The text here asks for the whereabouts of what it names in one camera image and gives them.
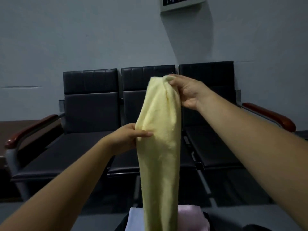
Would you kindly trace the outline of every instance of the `black leather seat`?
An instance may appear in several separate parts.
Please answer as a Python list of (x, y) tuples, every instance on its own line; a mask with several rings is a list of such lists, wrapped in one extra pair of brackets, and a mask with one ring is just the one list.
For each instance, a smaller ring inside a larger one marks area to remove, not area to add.
[(60, 136), (14, 181), (54, 178), (120, 127), (117, 69), (64, 72), (65, 122)]
[[(202, 81), (214, 92), (236, 104), (233, 62), (179, 65), (179, 73)], [(195, 110), (183, 108), (183, 130), (204, 168), (241, 166), (240, 161)]]
[[(124, 99), (124, 115), (126, 123), (135, 123), (139, 117), (146, 89), (150, 78), (162, 77), (175, 73), (175, 66), (147, 66), (122, 68), (122, 84)], [(185, 142), (181, 140), (181, 169), (195, 169), (195, 163), (188, 152)], [(108, 174), (139, 172), (139, 163), (136, 150), (131, 150), (114, 158)]]

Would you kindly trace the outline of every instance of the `forearm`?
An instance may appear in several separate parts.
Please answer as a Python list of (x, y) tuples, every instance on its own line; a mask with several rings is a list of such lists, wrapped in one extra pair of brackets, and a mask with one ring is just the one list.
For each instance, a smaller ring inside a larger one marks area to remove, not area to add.
[(308, 142), (211, 93), (198, 111), (260, 185), (308, 229)]
[(105, 139), (36, 193), (0, 230), (70, 230), (111, 158)]

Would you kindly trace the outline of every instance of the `person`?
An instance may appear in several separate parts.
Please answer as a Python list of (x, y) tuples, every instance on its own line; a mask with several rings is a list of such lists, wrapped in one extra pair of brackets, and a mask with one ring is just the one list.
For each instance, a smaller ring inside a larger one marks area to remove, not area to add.
[[(194, 109), (267, 193), (308, 230), (308, 142), (229, 103), (202, 82), (176, 75), (182, 105)], [(70, 230), (113, 155), (152, 132), (125, 125), (102, 138), (37, 192), (0, 226), (0, 231)]]

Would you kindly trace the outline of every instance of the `white wall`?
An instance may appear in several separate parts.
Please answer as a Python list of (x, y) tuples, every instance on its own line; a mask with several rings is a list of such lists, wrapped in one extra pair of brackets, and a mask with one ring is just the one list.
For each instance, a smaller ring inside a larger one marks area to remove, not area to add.
[(308, 130), (307, 0), (0, 0), (0, 121), (58, 112), (62, 72), (233, 60), (242, 101)]

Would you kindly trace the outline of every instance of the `black chair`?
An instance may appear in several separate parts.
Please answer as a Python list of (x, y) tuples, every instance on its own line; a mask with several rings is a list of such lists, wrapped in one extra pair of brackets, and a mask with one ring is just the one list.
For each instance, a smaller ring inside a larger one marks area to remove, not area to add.
[[(6, 144), (6, 160), (22, 198), (31, 194), (28, 181), (52, 179), (102, 137), (120, 125), (117, 69), (64, 72), (65, 113), (51, 115), (17, 134)], [(64, 118), (64, 134), (25, 167), (16, 157), (21, 142), (50, 123)]]
[[(122, 68), (122, 85), (124, 99), (125, 123), (135, 123), (139, 117), (148, 82), (152, 76), (162, 77), (175, 73), (175, 66), (147, 66)], [(196, 169), (190, 152), (181, 138), (180, 167), (182, 169)], [(109, 175), (139, 173), (136, 150), (131, 150), (114, 158), (108, 171)]]
[[(242, 105), (236, 103), (232, 61), (179, 65), (179, 74), (202, 81), (229, 102), (262, 116), (288, 131), (294, 132), (296, 129), (294, 123), (287, 117), (251, 103)], [(183, 108), (182, 115), (184, 135), (187, 135), (205, 169), (242, 167), (236, 156), (197, 111)]]

